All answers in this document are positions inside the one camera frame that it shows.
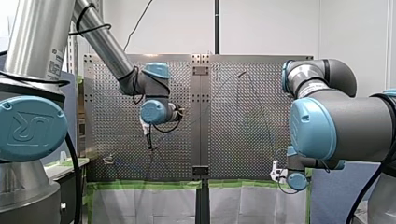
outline pegboard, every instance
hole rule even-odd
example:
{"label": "pegboard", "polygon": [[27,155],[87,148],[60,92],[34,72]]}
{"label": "pegboard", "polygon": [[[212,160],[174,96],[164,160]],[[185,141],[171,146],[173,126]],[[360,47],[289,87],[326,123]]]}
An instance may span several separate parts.
{"label": "pegboard", "polygon": [[[167,63],[170,102],[186,108],[174,132],[154,131],[158,149],[150,153],[139,122],[141,105],[120,94],[116,79],[97,56],[86,55],[90,181],[194,179],[193,165],[208,165],[209,178],[269,178],[275,150],[290,143],[290,99],[281,90],[282,64],[305,56],[206,55],[204,61],[197,57],[129,55],[140,68],[149,62]],[[207,73],[197,76],[198,66]],[[114,163],[105,164],[103,158],[110,155]]]}
{"label": "pegboard", "polygon": [[291,99],[281,89],[284,62],[282,57],[212,57],[209,178],[270,179],[277,150],[279,165],[285,165]]}

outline blue joint cap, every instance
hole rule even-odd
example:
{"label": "blue joint cap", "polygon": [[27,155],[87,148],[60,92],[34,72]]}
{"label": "blue joint cap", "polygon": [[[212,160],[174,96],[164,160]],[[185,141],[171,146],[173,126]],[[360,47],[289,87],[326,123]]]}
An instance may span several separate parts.
{"label": "blue joint cap", "polygon": [[346,162],[339,161],[338,164],[334,167],[334,170],[344,170],[344,167],[346,167]]}
{"label": "blue joint cap", "polygon": [[146,101],[141,109],[142,120],[147,124],[162,124],[166,122],[166,107],[157,100]]}
{"label": "blue joint cap", "polygon": [[0,160],[35,161],[55,151],[67,134],[67,119],[52,101],[18,96],[0,101]]}
{"label": "blue joint cap", "polygon": [[336,149],[336,130],[327,109],[313,98],[298,99],[290,109],[290,138],[298,154],[328,160]]}
{"label": "blue joint cap", "polygon": [[297,155],[297,154],[298,153],[296,152],[296,150],[294,150],[294,147],[288,147],[288,153],[287,153],[288,157],[294,156],[294,155]]}
{"label": "blue joint cap", "polygon": [[305,189],[308,185],[305,175],[301,173],[293,173],[289,175],[287,182],[289,187],[298,191]]}
{"label": "blue joint cap", "polygon": [[388,95],[388,96],[396,96],[396,89],[389,89],[389,90],[385,90],[383,91],[384,94]]}
{"label": "blue joint cap", "polygon": [[147,63],[143,72],[151,76],[169,79],[169,66],[166,63]]}
{"label": "blue joint cap", "polygon": [[287,73],[289,64],[292,62],[293,62],[293,60],[288,60],[282,66],[282,90],[283,90],[283,92],[287,92],[287,93],[289,93],[290,91],[289,91],[289,84],[288,84],[288,76],[286,75],[286,73]]}

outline robotic arm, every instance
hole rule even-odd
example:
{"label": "robotic arm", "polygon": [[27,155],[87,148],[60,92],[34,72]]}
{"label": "robotic arm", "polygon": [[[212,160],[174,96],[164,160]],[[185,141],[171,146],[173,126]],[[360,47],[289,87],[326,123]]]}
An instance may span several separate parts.
{"label": "robotic arm", "polygon": [[[67,82],[59,79],[71,20],[120,83],[120,91],[133,97],[145,95],[143,125],[181,120],[182,109],[168,100],[168,66],[148,63],[139,72],[87,0],[20,0],[0,72],[2,222],[61,221],[59,184],[48,180],[40,159],[56,150],[67,134],[60,91]],[[78,164],[74,165],[77,173]]]}
{"label": "robotic arm", "polygon": [[307,185],[304,168],[326,164],[342,169],[347,161],[381,162],[382,172],[369,202],[371,223],[394,223],[396,204],[383,192],[395,184],[394,91],[371,97],[356,95],[356,79],[344,63],[336,60],[287,62],[282,73],[284,92],[294,97],[290,108],[290,138],[287,183],[292,189]]}
{"label": "robotic arm", "polygon": [[162,124],[181,119],[179,106],[169,103],[169,71],[166,64],[149,63],[139,73],[131,65],[125,52],[106,28],[94,5],[87,0],[77,0],[73,21],[78,32],[83,34],[96,53],[102,58],[114,78],[120,83],[120,91],[126,95],[145,94],[146,102],[141,108],[141,119],[147,124]]}

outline white sticker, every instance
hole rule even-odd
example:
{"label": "white sticker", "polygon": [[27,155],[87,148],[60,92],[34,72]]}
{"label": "white sticker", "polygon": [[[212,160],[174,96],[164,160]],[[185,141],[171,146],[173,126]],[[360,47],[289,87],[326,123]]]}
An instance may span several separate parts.
{"label": "white sticker", "polygon": [[64,62],[64,53],[61,50],[53,49],[49,57],[49,69],[47,78],[50,80],[59,80]]}
{"label": "white sticker", "polygon": [[329,89],[329,87],[323,82],[309,83],[307,87],[305,87],[303,90],[300,91],[300,93],[298,94],[298,98],[303,98],[312,91],[324,90],[324,89]]}

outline metal stand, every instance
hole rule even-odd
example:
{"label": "metal stand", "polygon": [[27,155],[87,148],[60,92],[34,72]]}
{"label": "metal stand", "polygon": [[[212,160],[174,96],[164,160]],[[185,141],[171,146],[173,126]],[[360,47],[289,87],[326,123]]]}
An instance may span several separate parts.
{"label": "metal stand", "polygon": [[215,54],[220,54],[220,0],[215,0]]}

